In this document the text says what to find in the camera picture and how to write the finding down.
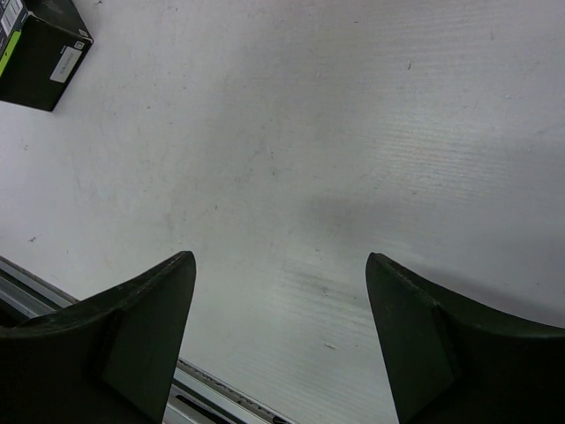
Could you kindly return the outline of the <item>black green razor box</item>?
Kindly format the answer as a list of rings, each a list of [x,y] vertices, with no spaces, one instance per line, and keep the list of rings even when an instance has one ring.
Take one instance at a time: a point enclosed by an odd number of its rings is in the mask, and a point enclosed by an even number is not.
[[[73,1],[2,1],[1,100],[53,111],[93,44]]]

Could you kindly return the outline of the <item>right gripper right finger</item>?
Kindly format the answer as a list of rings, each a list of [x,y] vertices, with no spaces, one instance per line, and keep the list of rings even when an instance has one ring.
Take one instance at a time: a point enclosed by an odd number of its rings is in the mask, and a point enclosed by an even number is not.
[[[401,423],[562,423],[564,330],[372,253],[365,280]]]

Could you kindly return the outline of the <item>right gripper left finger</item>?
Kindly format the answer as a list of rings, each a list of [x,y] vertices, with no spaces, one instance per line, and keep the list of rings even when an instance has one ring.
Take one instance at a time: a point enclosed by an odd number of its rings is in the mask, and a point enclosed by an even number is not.
[[[194,255],[182,251],[38,315],[3,299],[2,422],[161,422],[195,280]]]

